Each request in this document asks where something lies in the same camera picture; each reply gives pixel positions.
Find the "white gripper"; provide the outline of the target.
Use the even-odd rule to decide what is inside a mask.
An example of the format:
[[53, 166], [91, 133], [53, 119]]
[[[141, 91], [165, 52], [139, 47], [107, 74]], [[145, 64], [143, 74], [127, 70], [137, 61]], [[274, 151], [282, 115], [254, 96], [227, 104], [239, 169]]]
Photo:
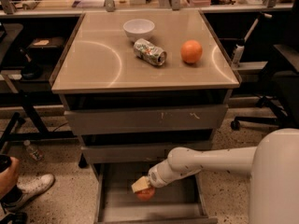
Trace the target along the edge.
[[133, 193], [150, 188], [162, 188], [175, 181], [176, 173], [171, 169], [167, 160], [164, 160], [149, 169], [148, 176], [142, 176], [131, 186]]

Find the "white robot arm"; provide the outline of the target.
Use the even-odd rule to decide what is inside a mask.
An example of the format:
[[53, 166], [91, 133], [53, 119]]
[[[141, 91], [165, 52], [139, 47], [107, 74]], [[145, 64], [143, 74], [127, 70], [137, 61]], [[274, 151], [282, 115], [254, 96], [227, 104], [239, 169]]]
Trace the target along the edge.
[[134, 193], [162, 188], [202, 170], [250, 176], [249, 224], [299, 224], [299, 130], [279, 129], [255, 147], [171, 149], [133, 185]]

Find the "person's hand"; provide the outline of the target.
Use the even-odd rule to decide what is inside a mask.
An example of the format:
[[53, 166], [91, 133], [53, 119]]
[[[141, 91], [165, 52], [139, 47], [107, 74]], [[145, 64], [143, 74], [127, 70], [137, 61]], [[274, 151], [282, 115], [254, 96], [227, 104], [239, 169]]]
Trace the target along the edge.
[[10, 166], [0, 174], [0, 199], [6, 196], [18, 182], [20, 161], [15, 157], [11, 157], [10, 160]]

